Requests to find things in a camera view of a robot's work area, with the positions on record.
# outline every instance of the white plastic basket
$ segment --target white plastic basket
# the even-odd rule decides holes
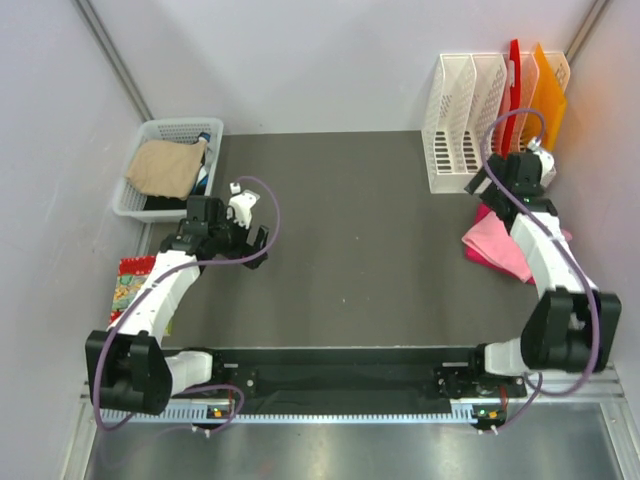
[[[506,77],[502,54],[440,55],[422,129],[431,193],[462,193],[479,170]]]
[[[218,165],[220,142],[222,141],[223,124],[217,118],[169,118],[152,120],[140,126],[129,150],[127,168],[133,160],[138,148],[149,140],[168,140],[171,142],[192,144],[198,134],[206,132],[211,135],[205,153],[205,169],[209,174],[205,195],[211,194],[213,179]],[[175,222],[184,218],[186,210],[143,210],[147,196],[133,188],[124,176],[118,182],[113,198],[113,211],[116,215],[137,218],[141,222]]]

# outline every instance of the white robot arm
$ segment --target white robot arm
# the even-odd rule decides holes
[[[520,337],[478,346],[479,352],[475,354],[480,363],[476,365],[478,374],[519,376],[547,369],[580,372],[591,353],[591,312],[583,283],[555,245],[559,243],[573,258],[560,230],[556,209],[543,196],[543,180],[553,169],[553,157],[537,145],[530,145],[529,151],[509,154],[506,160],[492,155],[489,166],[503,185],[530,207],[532,215],[551,236],[528,215],[520,213],[494,184],[480,195],[505,223],[524,253],[536,282],[539,302]],[[484,180],[486,172],[481,171],[476,177],[467,188],[469,193]],[[600,345],[594,370],[598,372],[608,361],[621,305],[615,294],[598,291],[585,278],[596,298],[600,319]]]
[[[192,196],[187,200],[187,217],[176,234],[160,247],[154,267],[136,298],[151,289],[144,302],[120,327],[109,350],[101,376],[100,404],[104,408],[158,414],[169,398],[212,376],[210,353],[186,350],[164,357],[160,346],[167,326],[182,297],[199,278],[203,266],[182,268],[158,282],[160,276],[180,265],[210,260],[220,254],[241,258],[258,253],[267,243],[268,230],[260,227],[253,245],[247,243],[251,229],[251,209],[259,196],[231,186],[234,196],[224,206],[221,200]],[[267,254],[245,263],[255,269]],[[114,328],[123,317],[113,322]],[[85,344],[89,385],[93,390],[97,360],[108,331],[94,331]]]

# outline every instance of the beige cloth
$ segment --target beige cloth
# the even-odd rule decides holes
[[[142,145],[125,175],[145,195],[185,200],[196,182],[207,142],[193,145],[150,140]]]

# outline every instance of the gray table surface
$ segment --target gray table surface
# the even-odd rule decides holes
[[[210,440],[186,426],[154,438],[167,427],[100,435],[85,479],[623,478],[597,404],[535,405],[497,437],[413,424],[236,425]]]
[[[419,132],[225,137],[214,194],[239,175],[275,191],[280,236],[258,270],[205,270],[163,346],[473,345],[519,335],[535,306],[533,286],[466,260],[479,200],[429,193]],[[174,229],[154,226],[150,251]]]

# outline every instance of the purple cable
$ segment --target purple cable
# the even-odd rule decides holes
[[[184,263],[182,265],[178,265],[177,267],[173,267],[172,269],[167,270],[165,273],[160,275],[158,277],[158,279],[156,280],[155,285],[159,284],[160,282],[162,282],[164,279],[166,279],[170,275],[173,275],[174,273],[176,273],[176,272],[178,272],[178,271],[180,271],[180,270],[182,270],[184,268],[195,267],[195,266],[211,266],[211,265],[240,265],[242,263],[250,262],[251,260],[254,260],[254,259],[262,256],[264,253],[266,253],[267,251],[269,251],[271,249],[271,247],[275,243],[276,239],[278,238],[278,235],[280,234],[280,205],[278,204],[278,200],[277,200],[275,194],[273,193],[273,191],[271,190],[271,188],[269,188],[269,186],[266,183],[264,183],[262,180],[260,180],[260,179],[258,179],[256,177],[243,176],[243,177],[239,177],[236,180],[236,182],[242,182],[242,181],[245,181],[245,180],[249,180],[249,181],[258,183],[260,186],[262,186],[262,188],[264,188],[269,193],[269,195],[271,196],[271,199],[273,200],[273,205],[274,205],[275,210],[276,210],[276,228],[275,228],[275,232],[273,233],[273,235],[271,236],[271,238],[267,242],[267,245],[265,245],[265,247],[262,250],[260,250],[259,252],[254,253],[253,255],[249,255],[248,257],[227,259],[227,260],[222,260],[222,259],[221,260],[215,260],[215,259],[213,259],[213,260],[200,260],[200,261],[197,261],[197,262],[188,262],[188,263]],[[112,432],[114,430],[119,429],[125,423],[127,423],[134,415],[133,413],[130,413],[122,421],[120,421],[116,425],[110,426],[110,427],[105,425],[104,422],[102,421],[102,416],[100,415],[100,383],[102,381],[102,374],[103,374],[103,371],[104,371],[104,364],[105,364],[105,361],[106,361],[106,358],[107,358],[107,354],[109,352],[109,349],[111,348],[111,345],[113,344],[113,340],[115,339],[115,336],[118,333],[118,331],[122,328],[124,323],[131,316],[131,314],[135,311],[135,309],[140,306],[140,304],[144,301],[145,298],[147,298],[147,296],[151,293],[153,288],[154,287],[150,287],[150,288],[145,289],[140,294],[140,296],[138,296],[137,298],[135,298],[133,300],[133,302],[131,302],[131,305],[129,305],[129,308],[127,308],[125,310],[125,312],[120,317],[118,323],[111,329],[111,331],[109,332],[109,335],[107,335],[107,339],[105,340],[104,345],[102,347],[102,350],[100,351],[100,356],[98,357],[98,364],[96,365],[96,374],[95,374],[95,378],[93,380],[93,395],[92,395],[91,399],[93,401],[93,413],[94,413],[94,416],[95,416],[95,419],[96,419],[96,425],[100,430],[103,430],[105,432]],[[218,389],[216,387],[219,388],[218,385],[210,385],[210,386],[206,386],[206,387],[197,387],[195,389],[187,389],[187,390],[185,390],[185,393],[196,393],[196,392],[194,392],[194,390],[201,391],[201,392],[209,391],[209,390],[216,390],[216,389]],[[230,389],[230,390],[234,390],[233,388],[229,388],[229,387],[233,387],[233,385],[227,385],[226,388]],[[243,404],[244,404],[244,397],[241,397],[241,402],[239,403],[240,408],[242,407]],[[226,423],[223,423],[221,425],[221,427],[217,428],[214,431],[218,432],[218,431],[222,430],[223,427],[226,428],[228,426],[228,424],[231,423],[231,420],[233,418],[235,418],[236,413],[240,412],[240,408],[237,409],[237,412],[234,412],[234,415],[229,417],[229,420]]]
[[[211,430],[211,433],[218,433],[218,432],[224,430],[225,428],[227,428],[231,424],[231,422],[236,418],[238,413],[240,413],[240,411],[242,410],[242,407],[244,406],[244,393],[242,393],[242,390],[240,390],[235,385],[220,384],[220,385],[207,385],[207,386],[204,386],[204,387],[188,388],[187,390],[185,390],[182,393],[200,393],[200,392],[208,392],[208,391],[214,391],[214,390],[232,390],[232,391],[236,392],[240,396],[240,400],[238,401],[238,405],[233,409],[233,413],[231,415],[229,415],[229,418],[227,418],[227,420],[225,420],[223,423],[221,423],[217,428]],[[102,460],[103,465],[108,470],[117,470],[119,468],[122,468],[134,456],[136,456],[138,453],[140,453],[140,451],[142,451],[143,449],[147,448],[149,445],[151,445],[153,442],[155,442],[158,438],[166,435],[167,433],[177,432],[179,430],[191,430],[191,428],[192,427],[188,426],[188,425],[178,425],[178,426],[172,426],[172,427],[168,427],[168,428],[165,428],[163,430],[160,430],[158,433],[152,435],[148,439],[144,440],[143,442],[140,442],[138,445],[133,447],[130,450],[129,454],[126,457],[120,459],[118,462],[111,462],[107,458],[106,447],[105,447],[104,441],[102,439],[101,443],[100,443],[100,447],[99,447],[100,459]]]
[[[572,393],[577,392],[589,380],[589,377],[593,373],[596,363],[598,362],[598,351],[600,349],[600,319],[598,318],[598,306],[596,304],[596,298],[593,292],[591,291],[589,280],[587,279],[585,274],[582,272],[582,269],[580,268],[578,263],[574,260],[573,256],[567,250],[564,249],[564,247],[558,240],[555,240],[553,238],[553,234],[547,228],[547,226],[544,223],[542,223],[540,220],[538,220],[535,217],[535,215],[533,215],[533,213],[526,207],[526,205],[524,205],[509,190],[507,190],[507,188],[500,182],[500,180],[498,180],[495,173],[491,171],[491,167],[489,167],[486,152],[488,150],[487,146],[489,142],[489,137],[491,136],[493,130],[496,128],[496,126],[499,123],[505,121],[507,118],[513,115],[518,115],[520,113],[531,113],[533,115],[536,115],[538,119],[540,119],[541,127],[540,127],[540,135],[538,136],[538,138],[540,140],[542,139],[542,136],[544,135],[544,131],[545,131],[545,122],[544,122],[544,117],[539,111],[533,108],[517,108],[515,110],[511,110],[510,112],[507,112],[504,115],[501,115],[498,118],[496,118],[495,121],[491,125],[489,125],[489,128],[487,128],[487,130],[484,132],[484,135],[482,136],[482,141],[480,142],[480,158],[482,160],[482,165],[484,166],[484,169],[486,170],[487,175],[489,176],[491,181],[495,183],[496,187],[498,187],[498,190],[500,190],[509,200],[511,200],[513,204],[518,208],[518,210],[520,210],[520,212],[528,216],[536,226],[538,226],[549,238],[551,238],[551,241],[553,242],[554,246],[556,247],[560,255],[562,255],[562,257],[567,262],[569,267],[574,271],[575,275],[578,277],[578,280],[580,281],[580,283],[582,284],[582,287],[584,288],[585,294],[587,296],[587,301],[589,303],[589,310],[591,312],[592,338],[591,338],[591,353],[589,355],[589,361],[587,362],[587,366],[583,370],[582,375],[576,381],[576,383],[573,384],[571,387],[569,387],[567,390],[563,392],[547,392],[542,389],[541,373],[540,373],[540,378],[538,380],[537,386],[534,386],[531,380],[529,380],[525,374],[525,380],[527,381],[527,384],[529,386],[534,388],[534,392],[531,395],[531,398],[529,398],[529,400],[523,405],[523,407],[518,411],[518,413],[514,415],[513,418],[507,420],[507,422],[504,425],[502,425],[502,427],[500,427],[499,430],[506,428],[514,420],[519,418],[531,406],[531,403],[533,403],[533,399],[535,399],[535,397],[537,397],[540,393],[550,397],[565,397],[567,395],[571,395]]]

